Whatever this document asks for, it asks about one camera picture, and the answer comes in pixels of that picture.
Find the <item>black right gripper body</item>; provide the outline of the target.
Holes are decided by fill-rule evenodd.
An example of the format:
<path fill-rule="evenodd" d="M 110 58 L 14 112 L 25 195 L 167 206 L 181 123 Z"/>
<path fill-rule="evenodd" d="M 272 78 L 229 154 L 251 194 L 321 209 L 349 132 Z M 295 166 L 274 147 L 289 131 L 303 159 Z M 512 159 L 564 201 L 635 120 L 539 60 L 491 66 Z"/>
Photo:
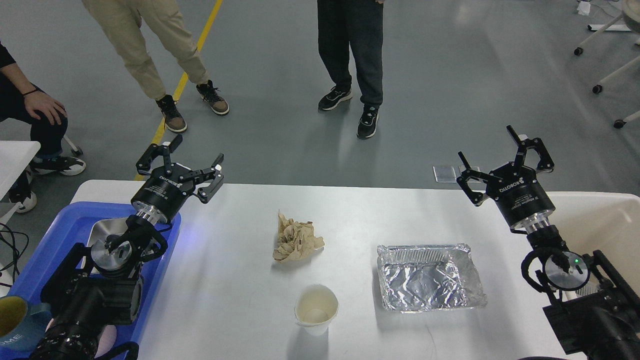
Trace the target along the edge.
<path fill-rule="evenodd" d="M 548 217 L 556 209 L 538 182 L 535 169 L 503 165 L 489 175 L 497 179 L 487 183 L 487 196 L 494 200 L 510 229 L 525 228 L 525 219 L 537 214 Z"/>

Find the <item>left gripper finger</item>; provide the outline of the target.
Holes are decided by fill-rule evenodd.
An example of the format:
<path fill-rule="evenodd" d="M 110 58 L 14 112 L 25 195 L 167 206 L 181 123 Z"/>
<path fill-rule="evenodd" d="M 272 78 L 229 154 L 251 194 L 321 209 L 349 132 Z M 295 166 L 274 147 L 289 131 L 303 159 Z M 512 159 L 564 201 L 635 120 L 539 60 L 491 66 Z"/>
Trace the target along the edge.
<path fill-rule="evenodd" d="M 141 176 L 150 176 L 152 174 L 150 172 L 151 164 L 157 157 L 162 157 L 162 169 L 164 173 L 166 175 L 172 174 L 173 171 L 170 155 L 176 150 L 176 148 L 178 148 L 178 146 L 181 145 L 182 141 L 183 135 L 178 134 L 172 141 L 163 143 L 162 145 L 155 143 L 150 144 L 136 163 L 137 173 Z"/>
<path fill-rule="evenodd" d="M 190 170 L 178 176 L 180 191 L 189 198 L 195 196 L 203 204 L 210 202 L 210 199 L 217 193 L 223 184 L 222 162 L 224 153 L 220 153 L 215 158 L 210 167 L 202 170 Z"/>

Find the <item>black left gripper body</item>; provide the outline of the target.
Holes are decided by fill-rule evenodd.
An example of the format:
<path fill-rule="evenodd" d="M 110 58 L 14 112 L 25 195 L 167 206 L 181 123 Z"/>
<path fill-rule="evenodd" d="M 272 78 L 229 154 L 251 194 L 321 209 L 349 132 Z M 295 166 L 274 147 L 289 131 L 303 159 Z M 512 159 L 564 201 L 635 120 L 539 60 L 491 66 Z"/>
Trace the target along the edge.
<path fill-rule="evenodd" d="M 131 205 L 138 212 L 147 209 L 162 224 L 173 221 L 195 189 L 194 180 L 186 178 L 192 169 L 171 167 L 169 170 L 170 174 L 163 167 L 151 171 L 150 177 L 131 199 Z"/>

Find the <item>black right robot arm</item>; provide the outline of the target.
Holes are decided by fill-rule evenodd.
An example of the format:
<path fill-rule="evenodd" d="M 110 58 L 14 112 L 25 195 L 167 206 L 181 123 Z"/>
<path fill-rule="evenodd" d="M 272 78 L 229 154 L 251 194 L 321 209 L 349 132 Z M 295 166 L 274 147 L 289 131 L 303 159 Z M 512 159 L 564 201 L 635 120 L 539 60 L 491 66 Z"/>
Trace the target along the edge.
<path fill-rule="evenodd" d="M 600 250 L 571 251 L 549 217 L 555 205 L 539 183 L 554 162 L 539 137 L 507 130 L 517 145 L 514 160 L 488 172 L 473 169 L 458 152 L 464 169 L 457 184 L 476 207 L 492 199 L 510 232 L 524 234 L 531 251 L 520 265 L 522 278 L 550 304 L 544 314 L 566 354 L 589 360 L 640 357 L 639 296 Z"/>

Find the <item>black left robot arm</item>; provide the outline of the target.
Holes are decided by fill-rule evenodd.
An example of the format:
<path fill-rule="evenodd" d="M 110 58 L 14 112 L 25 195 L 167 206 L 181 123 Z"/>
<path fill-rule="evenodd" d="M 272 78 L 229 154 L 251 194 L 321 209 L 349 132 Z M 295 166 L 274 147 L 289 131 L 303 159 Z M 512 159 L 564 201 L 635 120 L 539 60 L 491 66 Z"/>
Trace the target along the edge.
<path fill-rule="evenodd" d="M 30 351 L 30 360 L 93 360 L 109 325 L 134 323 L 143 301 L 143 266 L 161 258 L 169 244 L 158 224 L 170 224 L 190 196 L 206 204 L 223 184 L 224 154 L 211 166 L 192 170 L 170 159 L 178 135 L 151 144 L 137 161 L 146 182 L 131 198 L 134 213 L 118 218 L 119 231 L 76 243 L 41 290 L 53 322 Z"/>

